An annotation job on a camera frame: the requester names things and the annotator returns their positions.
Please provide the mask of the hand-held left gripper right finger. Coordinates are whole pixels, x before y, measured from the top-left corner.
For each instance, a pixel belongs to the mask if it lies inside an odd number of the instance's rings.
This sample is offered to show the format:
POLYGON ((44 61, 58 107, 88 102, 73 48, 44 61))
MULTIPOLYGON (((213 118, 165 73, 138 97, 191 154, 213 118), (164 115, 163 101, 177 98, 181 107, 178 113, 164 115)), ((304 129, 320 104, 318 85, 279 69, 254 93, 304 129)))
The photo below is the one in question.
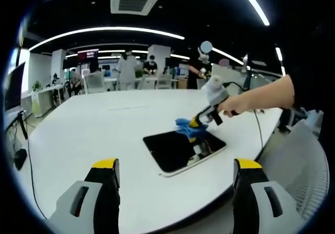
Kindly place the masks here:
POLYGON ((298 233, 301 216, 296 202, 262 166, 252 160, 234 160, 233 233, 298 233))

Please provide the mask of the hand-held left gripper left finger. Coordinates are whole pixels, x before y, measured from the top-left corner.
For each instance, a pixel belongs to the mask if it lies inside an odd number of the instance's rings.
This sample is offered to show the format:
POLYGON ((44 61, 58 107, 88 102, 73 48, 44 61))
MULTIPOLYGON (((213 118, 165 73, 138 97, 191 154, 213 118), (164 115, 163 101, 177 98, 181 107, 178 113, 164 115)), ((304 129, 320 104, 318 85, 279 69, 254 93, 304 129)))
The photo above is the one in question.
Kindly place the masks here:
POLYGON ((119 233, 119 188, 119 160, 94 163, 59 197, 47 226, 53 233, 119 233))

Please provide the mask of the person's right hand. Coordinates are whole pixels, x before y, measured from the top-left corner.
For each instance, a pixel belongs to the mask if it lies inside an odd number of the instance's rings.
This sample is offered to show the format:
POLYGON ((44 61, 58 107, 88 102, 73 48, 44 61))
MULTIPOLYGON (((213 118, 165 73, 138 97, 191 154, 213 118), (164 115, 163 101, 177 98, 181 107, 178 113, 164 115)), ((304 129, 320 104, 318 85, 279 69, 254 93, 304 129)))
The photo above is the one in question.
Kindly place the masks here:
POLYGON ((225 116, 233 117, 250 110, 249 103, 242 95, 230 96, 217 107, 217 112, 223 113, 225 116))

